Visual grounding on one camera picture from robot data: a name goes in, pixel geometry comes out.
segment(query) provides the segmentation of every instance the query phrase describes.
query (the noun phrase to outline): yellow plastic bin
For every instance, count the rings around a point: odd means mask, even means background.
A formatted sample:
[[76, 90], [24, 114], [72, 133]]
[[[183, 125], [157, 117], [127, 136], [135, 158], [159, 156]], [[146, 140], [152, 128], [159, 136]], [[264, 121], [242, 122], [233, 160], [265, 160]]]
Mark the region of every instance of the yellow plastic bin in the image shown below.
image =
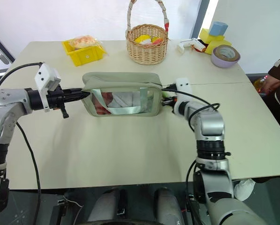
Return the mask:
[[70, 56], [71, 60], [74, 62], [74, 65], [80, 66], [95, 60], [100, 60], [105, 54], [105, 50], [100, 46], [89, 46], [86, 48], [81, 48], [75, 50], [69, 44], [71, 40], [62, 41], [62, 45], [67, 55]]

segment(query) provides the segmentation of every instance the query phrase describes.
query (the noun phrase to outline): white table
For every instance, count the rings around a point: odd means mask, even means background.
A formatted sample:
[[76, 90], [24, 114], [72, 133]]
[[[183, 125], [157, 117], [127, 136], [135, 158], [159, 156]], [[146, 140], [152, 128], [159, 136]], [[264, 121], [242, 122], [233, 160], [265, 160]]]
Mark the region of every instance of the white table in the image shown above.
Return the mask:
[[[81, 77], [90, 71], [155, 72], [164, 85], [188, 77], [193, 94], [221, 103], [232, 178], [280, 175], [280, 127], [238, 64], [217, 68], [209, 55], [188, 51], [181, 55], [170, 41], [164, 62], [143, 66], [129, 59], [124, 41], [103, 43], [109, 55], [75, 67], [60, 42], [32, 42], [10, 69], [45, 61], [59, 71], [63, 88], [82, 87]], [[31, 67], [15, 72], [2, 88], [35, 88], [36, 71]], [[81, 101], [66, 104], [66, 110], [68, 119], [59, 110], [35, 111], [19, 119], [34, 150], [42, 188], [181, 182], [196, 157], [187, 121], [173, 115], [170, 107], [155, 117], [96, 118]], [[37, 187], [18, 129], [7, 163], [11, 189]]]

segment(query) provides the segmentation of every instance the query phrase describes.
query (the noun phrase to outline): yellow foam block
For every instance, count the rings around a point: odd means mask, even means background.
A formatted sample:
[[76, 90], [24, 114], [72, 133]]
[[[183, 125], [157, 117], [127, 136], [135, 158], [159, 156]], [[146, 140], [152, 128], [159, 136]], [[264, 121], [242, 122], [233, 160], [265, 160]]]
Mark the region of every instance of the yellow foam block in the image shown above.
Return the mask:
[[205, 29], [205, 28], [201, 29], [199, 38], [206, 44], [209, 44], [211, 41], [223, 41], [224, 40], [223, 35], [218, 35], [218, 36], [209, 35], [209, 29]]
[[228, 41], [225, 41], [225, 40], [223, 40], [223, 41], [211, 41], [209, 43], [209, 45], [207, 46], [207, 48], [205, 50], [205, 53], [208, 53], [208, 54], [211, 55], [213, 49], [218, 47], [218, 46], [220, 46], [220, 45], [229, 45], [229, 46], [231, 46], [232, 44], [230, 42], [228, 42]]

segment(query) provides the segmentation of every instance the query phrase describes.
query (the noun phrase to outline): white shoe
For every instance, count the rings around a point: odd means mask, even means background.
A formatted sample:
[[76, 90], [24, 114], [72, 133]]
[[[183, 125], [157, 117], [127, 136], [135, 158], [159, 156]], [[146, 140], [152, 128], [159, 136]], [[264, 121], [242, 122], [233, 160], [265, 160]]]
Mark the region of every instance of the white shoe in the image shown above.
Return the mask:
[[251, 195], [255, 182], [252, 179], [244, 179], [241, 180], [238, 184], [236, 184], [234, 189], [235, 198], [239, 201], [244, 201], [248, 199]]

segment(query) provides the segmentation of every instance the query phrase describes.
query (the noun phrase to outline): tape roll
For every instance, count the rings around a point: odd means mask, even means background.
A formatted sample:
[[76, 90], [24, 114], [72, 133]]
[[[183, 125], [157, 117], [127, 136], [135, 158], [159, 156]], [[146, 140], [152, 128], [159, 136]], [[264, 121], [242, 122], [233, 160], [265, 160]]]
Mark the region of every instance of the tape roll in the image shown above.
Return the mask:
[[229, 45], [220, 45], [218, 46], [214, 54], [221, 60], [228, 61], [228, 62], [234, 62], [240, 59], [239, 52]]
[[221, 68], [231, 67], [237, 63], [240, 58], [239, 52], [229, 45], [220, 45], [214, 48], [211, 55], [212, 63]]

